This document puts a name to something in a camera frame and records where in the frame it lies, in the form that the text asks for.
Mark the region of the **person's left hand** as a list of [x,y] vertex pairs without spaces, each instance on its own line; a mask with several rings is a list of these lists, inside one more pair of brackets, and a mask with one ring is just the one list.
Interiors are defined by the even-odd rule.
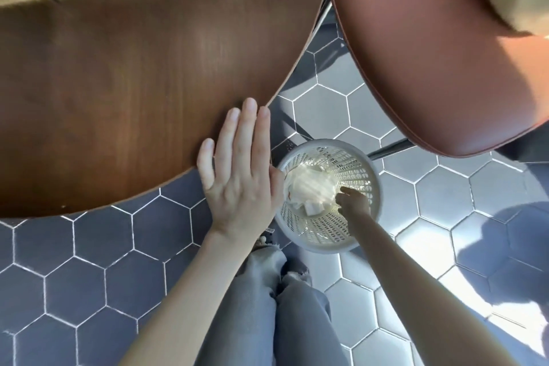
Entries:
[[212,214],[212,228],[233,238],[260,236],[271,224],[269,168],[271,112],[257,106],[249,167],[233,167],[233,140],[241,108],[231,108],[215,142],[215,182],[204,190]]

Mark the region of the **person's right hand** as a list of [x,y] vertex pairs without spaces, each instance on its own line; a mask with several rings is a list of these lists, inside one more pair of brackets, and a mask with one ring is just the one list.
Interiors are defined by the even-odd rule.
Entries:
[[370,217],[370,204],[367,196],[362,192],[346,186],[341,186],[335,196],[338,212],[348,221],[360,217]]

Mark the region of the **person's right forearm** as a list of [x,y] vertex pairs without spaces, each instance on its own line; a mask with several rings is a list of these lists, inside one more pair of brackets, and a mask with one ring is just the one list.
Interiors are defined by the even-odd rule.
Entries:
[[486,325],[368,213],[342,214],[425,366],[519,366]]

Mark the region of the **person's left forearm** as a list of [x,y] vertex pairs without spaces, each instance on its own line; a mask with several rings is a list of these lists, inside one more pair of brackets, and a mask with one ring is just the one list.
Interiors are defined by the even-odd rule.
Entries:
[[211,229],[119,366],[194,366],[233,278],[253,250],[269,243],[265,234],[233,238]]

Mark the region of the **crumpled white paper trash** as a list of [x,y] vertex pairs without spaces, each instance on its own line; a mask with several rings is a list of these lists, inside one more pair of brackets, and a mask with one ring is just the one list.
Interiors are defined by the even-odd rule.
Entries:
[[317,217],[335,206],[339,180],[319,167],[300,164],[285,178],[285,203],[299,215]]

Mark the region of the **white plastic mesh wastebasket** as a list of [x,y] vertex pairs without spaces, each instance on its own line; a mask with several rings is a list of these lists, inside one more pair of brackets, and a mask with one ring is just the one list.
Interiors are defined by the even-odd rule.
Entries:
[[[339,180],[339,189],[347,186],[365,194],[371,217],[379,220],[383,207],[381,181],[373,162],[360,149],[335,139],[307,141],[286,152],[278,162],[278,169],[286,177],[300,164],[332,172]],[[284,201],[274,219],[291,242],[309,252],[333,254],[358,246],[349,233],[347,221],[338,212],[337,204],[320,216],[306,217]]]

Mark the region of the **black metal chair leg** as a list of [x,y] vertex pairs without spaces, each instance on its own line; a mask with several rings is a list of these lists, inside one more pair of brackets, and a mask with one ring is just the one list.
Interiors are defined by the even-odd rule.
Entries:
[[394,154],[414,148],[416,145],[408,138],[403,138],[399,141],[395,141],[385,147],[382,147],[374,152],[367,154],[371,161],[378,161]]

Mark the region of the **grey frayed jeans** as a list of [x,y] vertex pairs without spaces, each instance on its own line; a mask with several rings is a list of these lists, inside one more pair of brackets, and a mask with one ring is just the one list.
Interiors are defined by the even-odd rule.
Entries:
[[261,237],[232,280],[194,366],[349,366],[327,296]]

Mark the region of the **brown leather chair seat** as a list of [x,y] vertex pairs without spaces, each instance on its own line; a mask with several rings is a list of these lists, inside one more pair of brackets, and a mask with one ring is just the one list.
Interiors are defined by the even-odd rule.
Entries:
[[488,0],[332,2],[367,86],[417,146],[470,157],[549,122],[549,40]]

